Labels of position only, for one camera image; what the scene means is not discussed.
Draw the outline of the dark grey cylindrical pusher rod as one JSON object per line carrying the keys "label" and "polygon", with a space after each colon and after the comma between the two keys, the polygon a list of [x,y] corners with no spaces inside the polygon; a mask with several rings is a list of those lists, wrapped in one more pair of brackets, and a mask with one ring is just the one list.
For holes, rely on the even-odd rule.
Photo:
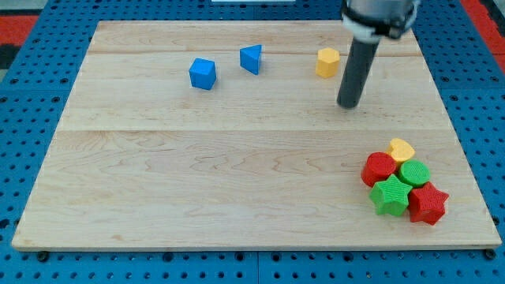
{"label": "dark grey cylindrical pusher rod", "polygon": [[365,43],[353,38],[336,98],[340,107],[353,109],[360,102],[378,46],[378,42]]}

